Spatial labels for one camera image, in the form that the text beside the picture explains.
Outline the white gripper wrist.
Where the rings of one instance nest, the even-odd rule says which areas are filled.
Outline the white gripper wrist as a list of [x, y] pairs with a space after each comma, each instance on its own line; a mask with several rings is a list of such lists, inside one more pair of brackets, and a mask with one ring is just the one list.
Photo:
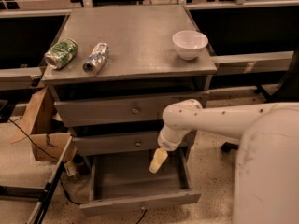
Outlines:
[[167, 159], [168, 154], [166, 151], [175, 151], [188, 133], [188, 130], [174, 130], [167, 125], [163, 126], [158, 135], [160, 148], [155, 150], [149, 167], [152, 173], [157, 173]]

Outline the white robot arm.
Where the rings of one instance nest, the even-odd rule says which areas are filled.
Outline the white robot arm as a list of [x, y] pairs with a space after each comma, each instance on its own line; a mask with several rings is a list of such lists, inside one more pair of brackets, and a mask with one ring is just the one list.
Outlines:
[[192, 130], [240, 141], [233, 224], [299, 224], [299, 104], [203, 108], [189, 99], [169, 105], [149, 170], [157, 172]]

